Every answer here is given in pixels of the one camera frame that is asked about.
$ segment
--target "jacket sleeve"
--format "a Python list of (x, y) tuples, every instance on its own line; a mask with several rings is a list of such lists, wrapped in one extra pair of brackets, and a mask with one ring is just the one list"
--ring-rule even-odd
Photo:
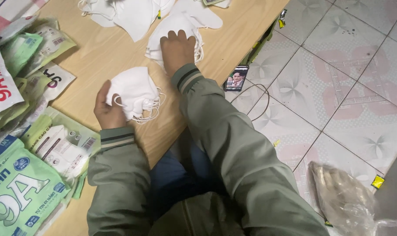
[(298, 192), (291, 169), (270, 141), (226, 99), (194, 64), (180, 68), (172, 83), (182, 94), (180, 110), (194, 141), (206, 151), (227, 192), (242, 209), (250, 235), (326, 236), (320, 216)]
[(101, 130), (101, 151), (89, 160), (88, 183), (96, 186), (87, 215), (89, 236), (148, 234), (149, 163), (132, 127)]

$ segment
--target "tiled floor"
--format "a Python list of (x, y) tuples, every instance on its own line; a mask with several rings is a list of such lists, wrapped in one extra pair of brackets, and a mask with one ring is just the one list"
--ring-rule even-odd
[[(286, 26), (250, 65), (245, 87), (269, 88), (254, 127), (277, 144), (319, 212), (311, 160), (372, 189), (397, 156), (397, 0), (290, 0), (286, 9)], [(254, 119), (267, 105), (263, 94), (253, 87), (233, 104)]]

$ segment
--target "hand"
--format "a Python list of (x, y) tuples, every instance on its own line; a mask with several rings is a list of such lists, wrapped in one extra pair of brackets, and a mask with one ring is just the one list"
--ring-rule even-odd
[[(122, 107), (114, 102), (114, 98), (118, 96), (118, 94), (114, 94), (112, 96), (112, 106), (106, 103), (107, 94), (110, 87), (111, 81), (107, 80), (96, 95), (94, 114), (102, 129), (120, 128), (126, 126), (125, 115)], [(120, 97), (117, 98), (117, 102), (121, 104)]]
[(168, 37), (161, 38), (162, 58), (169, 77), (184, 65), (195, 62), (195, 46), (196, 38), (191, 36), (187, 39), (183, 30), (178, 31), (178, 36), (171, 30), (168, 32)]

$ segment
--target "wooden table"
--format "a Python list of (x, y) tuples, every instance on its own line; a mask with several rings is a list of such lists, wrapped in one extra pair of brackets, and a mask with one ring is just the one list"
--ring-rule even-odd
[[(203, 75), (222, 84), (288, 1), (233, 0), (227, 9), (212, 6), (211, 10), (222, 18), (223, 26), (220, 29), (200, 29), (205, 43), (205, 57), (197, 66)], [(78, 45), (54, 60), (77, 78), (52, 106), (92, 130), (99, 131), (93, 109), (96, 93), (102, 83), (129, 68), (148, 67), (156, 86), (167, 95), (157, 119), (135, 126), (137, 142), (146, 153), (150, 165), (154, 166), (186, 127), (178, 109), (180, 94), (172, 87), (160, 66), (144, 56), (148, 38), (160, 20), (153, 23), (142, 40), (134, 43), (122, 28), (103, 28), (89, 16), (82, 17), (77, 2), (50, 0), (41, 9), (41, 17), (56, 17), (60, 29)], [(81, 199), (72, 200), (44, 235), (88, 235), (86, 212), (94, 192), (95, 188), (86, 183)]]

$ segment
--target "jacket zipper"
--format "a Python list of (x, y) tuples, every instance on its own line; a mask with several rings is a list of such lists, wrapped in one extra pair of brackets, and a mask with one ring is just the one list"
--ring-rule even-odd
[(182, 201), (182, 209), (184, 210), (184, 216), (185, 216), (185, 221), (187, 223), (188, 232), (190, 232), (190, 235), (194, 235), (194, 233), (192, 231), (190, 214), (188, 213), (188, 210), (187, 210), (187, 202), (185, 200)]

